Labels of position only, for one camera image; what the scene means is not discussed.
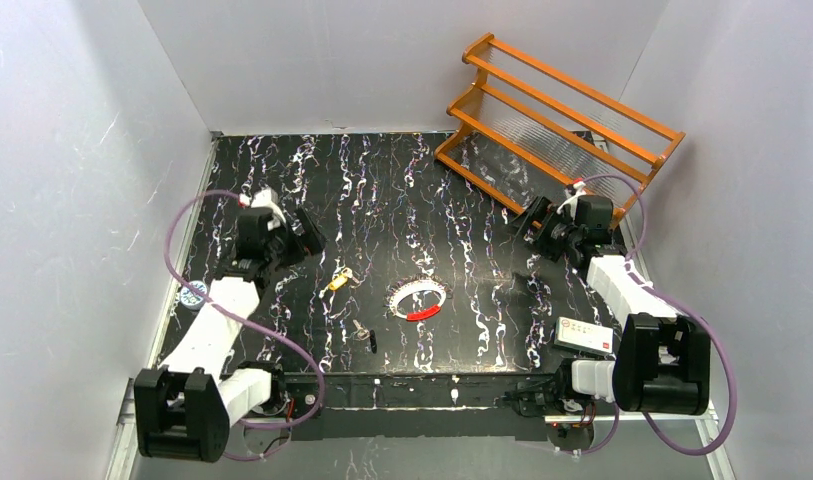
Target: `small box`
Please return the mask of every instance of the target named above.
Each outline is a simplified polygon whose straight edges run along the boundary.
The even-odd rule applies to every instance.
[[[595,355],[609,355],[612,353],[612,329],[559,317],[556,320],[555,345]]]

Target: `marble pattern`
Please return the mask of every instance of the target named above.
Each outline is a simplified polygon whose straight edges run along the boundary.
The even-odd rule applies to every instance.
[[[326,372],[552,372],[573,355],[552,348],[559,316],[611,326],[617,341],[620,330],[608,308],[566,263],[553,264],[516,241],[507,225],[511,212],[434,161],[433,151],[445,138],[221,138],[209,189],[251,194],[270,185],[289,214],[303,207],[327,237],[323,255],[272,279],[273,291],[251,318],[309,349]],[[212,279],[232,239],[237,208],[224,199],[205,202],[187,278]],[[344,266],[354,280],[321,297]],[[452,288],[442,311],[420,323],[387,315],[390,286],[421,273]],[[434,302],[415,295],[405,302],[412,305],[402,307]],[[174,307],[160,359],[193,318],[193,312]],[[356,338],[354,320],[375,331],[377,354]],[[289,372],[308,371],[302,359],[247,329],[229,352],[226,369],[243,360],[279,360]]]

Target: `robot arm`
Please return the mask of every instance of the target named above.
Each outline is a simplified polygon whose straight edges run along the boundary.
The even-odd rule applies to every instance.
[[[557,261],[566,255],[623,327],[615,361],[565,361],[556,374],[557,400],[604,399],[625,411],[700,415],[709,404],[709,335],[646,290],[621,247],[612,245],[613,204],[570,185],[559,205],[537,198],[521,215],[541,227],[533,247]]]
[[[274,270],[320,253],[324,238],[302,209],[296,214],[304,233],[295,234],[270,189],[252,202],[242,197],[242,205],[249,208],[238,217],[234,245],[220,260],[209,294],[246,318],[258,307]],[[221,381],[240,331],[240,323],[208,303],[162,364],[139,373],[133,390],[142,455],[215,462],[232,425],[252,408],[279,400],[266,364],[245,362]]]

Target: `wooden rail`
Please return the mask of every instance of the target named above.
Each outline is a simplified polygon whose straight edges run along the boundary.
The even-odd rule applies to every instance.
[[[501,69],[497,65],[492,64],[490,61],[486,60],[484,54],[491,49],[497,49],[506,55],[511,56],[512,58],[520,61],[521,63],[535,69],[536,71],[556,80],[557,82],[573,89],[577,93],[584,95],[601,105],[617,112],[618,114],[629,118],[630,120],[642,125],[643,127],[647,128],[648,130],[656,133],[659,136],[667,138],[670,140],[668,146],[663,150],[660,154],[652,153],[645,148],[639,146],[632,140],[625,138],[623,135],[613,131],[612,129],[600,124],[599,122],[583,115],[580,112],[575,111],[574,109],[568,107],[567,105],[557,101],[554,98],[546,95],[543,92],[533,88],[531,85],[521,81],[520,79],[516,78],[514,75],[510,74],[509,72]],[[631,180],[638,182],[639,192],[643,192],[668,158],[674,153],[674,150],[686,136],[683,132],[676,132],[650,118],[647,116],[633,110],[632,108],[627,107],[619,103],[618,101],[609,98],[608,96],[598,92],[597,90],[574,80],[573,78],[565,75],[564,73],[556,70],[555,68],[542,63],[541,61],[527,55],[520,50],[507,45],[497,39],[494,38],[494,35],[491,33],[487,33],[480,37],[476,42],[472,43],[465,49],[465,53],[462,54],[462,61],[473,65],[477,68],[477,76],[474,82],[471,84],[470,88],[468,88],[462,95],[460,95],[450,106],[447,108],[447,113],[453,117],[458,118],[461,121],[461,125],[459,129],[453,134],[450,138],[447,139],[443,144],[441,144],[435,151],[436,158],[445,163],[449,166],[453,171],[458,173],[459,175],[463,176],[469,182],[473,183],[484,192],[491,195],[495,200],[499,201],[501,204],[509,208],[515,213],[520,213],[524,210],[521,205],[518,205],[513,200],[511,200],[508,196],[503,194],[502,192],[498,191],[493,186],[489,185],[478,176],[474,175],[468,169],[463,167],[459,164],[455,159],[450,157],[448,154],[450,149],[461,143],[465,137],[470,134],[471,132],[479,132],[492,140],[493,142],[501,145],[502,147],[508,149],[515,155],[521,157],[522,159],[526,160],[530,164],[534,165],[536,168],[541,170],[542,172],[550,175],[551,177],[555,178],[562,184],[571,183],[571,179],[565,173],[559,171],[555,167],[553,167],[549,162],[545,159],[541,158],[539,155],[529,152],[522,148],[521,146],[517,145],[512,140],[504,137],[496,130],[492,129],[490,126],[486,125],[481,119],[479,118],[480,115],[480,105],[484,95],[489,95],[492,98],[502,102],[503,104],[507,105],[508,107],[514,109],[518,113],[526,116],[527,118],[533,120],[534,122],[540,124],[547,130],[559,135],[572,145],[580,148],[584,152],[588,153],[595,159],[600,162],[603,162],[615,170],[623,173]],[[646,171],[640,171],[632,166],[628,165],[625,162],[622,162],[615,156],[600,150],[599,148],[595,147],[594,145],[586,142],[585,140],[581,139],[577,135],[571,133],[567,129],[563,128],[558,123],[550,120],[545,115],[537,112],[531,107],[528,107],[521,103],[520,101],[512,98],[511,96],[507,95],[503,91],[491,86],[488,84],[489,78],[496,78],[501,82],[515,88],[516,90],[526,94],[530,98],[535,99],[540,104],[562,114],[566,118],[572,120],[573,122],[581,125],[590,131],[601,135],[605,138],[608,142],[612,143],[613,145],[622,148],[645,162],[646,165],[649,166]],[[621,220],[621,218],[626,214],[626,212],[633,206],[636,201],[636,196],[631,195],[629,199],[624,203],[623,206],[616,208],[615,217],[613,221],[617,223]]]

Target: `orange wooden frame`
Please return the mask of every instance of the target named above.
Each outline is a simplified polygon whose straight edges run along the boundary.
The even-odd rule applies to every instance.
[[[547,75],[548,77],[562,83],[563,85],[572,88],[576,92],[585,95],[586,97],[604,105],[611,110],[633,120],[634,122],[642,125],[643,127],[647,128],[648,130],[670,140],[668,146],[663,150],[663,152],[659,155],[649,152],[648,150],[642,148],[641,146],[634,143],[632,140],[624,138],[622,135],[614,132],[613,130],[607,128],[604,125],[586,117],[585,115],[569,108],[568,106],[562,104],[561,102],[549,97],[548,95],[536,90],[535,88],[527,85],[523,81],[519,80],[515,76],[511,75],[510,73],[500,69],[496,65],[492,65],[491,63],[483,60],[479,57],[480,54],[485,52],[489,48],[496,48],[507,55],[511,56],[512,58],[517,59],[518,61],[529,65],[530,67],[534,68],[535,70]],[[504,195],[502,192],[498,191],[472,172],[468,171],[468,169],[464,168],[460,165],[457,161],[451,158],[448,155],[448,152],[451,148],[462,142],[464,138],[471,132],[480,132],[481,134],[485,135],[487,138],[491,139],[495,143],[503,146],[504,148],[510,150],[515,155],[523,158],[524,160],[528,161],[544,173],[550,175],[551,177],[555,178],[562,184],[571,183],[571,179],[551,166],[549,163],[545,162],[543,159],[539,158],[536,155],[527,152],[520,146],[513,143],[511,140],[503,137],[500,133],[496,132],[495,130],[491,129],[489,126],[485,125],[484,123],[480,122],[480,119],[475,118],[472,115],[469,115],[466,111],[463,110],[465,105],[474,106],[476,105],[479,107],[479,102],[482,101],[484,95],[490,95],[491,97],[503,102],[504,104],[508,105],[509,107],[515,109],[519,113],[529,117],[530,119],[534,120],[535,122],[541,124],[548,130],[558,134],[568,142],[576,145],[577,147],[581,148],[583,151],[591,154],[596,159],[611,165],[613,168],[618,170],[619,172],[623,173],[624,175],[628,176],[630,179],[639,183],[639,192],[644,192],[653,178],[659,173],[659,170],[668,160],[683,138],[686,136],[683,132],[676,132],[655,120],[652,120],[645,115],[627,107],[619,103],[618,101],[607,97],[606,95],[598,92],[597,90],[584,85],[577,80],[565,75],[564,73],[556,70],[549,65],[546,65],[539,60],[527,55],[516,48],[507,45],[500,40],[494,38],[494,35],[491,33],[487,33],[480,37],[479,40],[472,43],[465,49],[465,53],[462,54],[462,61],[464,63],[473,65],[477,68],[477,77],[474,82],[471,84],[470,88],[468,88],[462,95],[460,95],[450,106],[447,107],[448,115],[458,118],[462,123],[456,133],[454,133],[450,138],[448,138],[444,143],[442,143],[435,151],[435,156],[441,162],[444,162],[448,167],[453,169],[456,173],[463,176],[469,182],[473,183],[474,185],[478,186],[481,190],[491,195],[495,200],[502,203],[504,206],[509,208],[515,213],[521,213],[524,210],[524,207],[518,205],[509,197]],[[530,107],[522,104],[521,102],[515,100],[514,98],[510,97],[509,95],[503,93],[502,91],[498,90],[497,88],[492,87],[491,85],[487,84],[489,76],[497,78],[498,80],[506,83],[514,87],[515,89],[521,91],[522,93],[528,95],[529,97],[537,100],[541,104],[559,112],[560,114],[564,115],[565,117],[571,119],[572,121],[578,123],[579,125],[588,128],[594,133],[601,135],[607,141],[613,143],[614,145],[630,152],[635,157],[643,160],[647,165],[649,165],[649,169],[647,171],[642,172],[636,168],[633,168],[630,165],[622,162],[621,160],[617,159],[613,155],[610,155],[603,150],[595,147],[594,145],[586,142],[585,140],[581,139],[580,137],[574,135],[567,129],[563,128],[556,122],[548,119],[544,115],[536,112]],[[615,209],[615,217],[614,222],[617,223],[621,220],[624,214],[635,204],[636,196],[631,195],[630,198],[627,200],[626,203],[622,207]]]

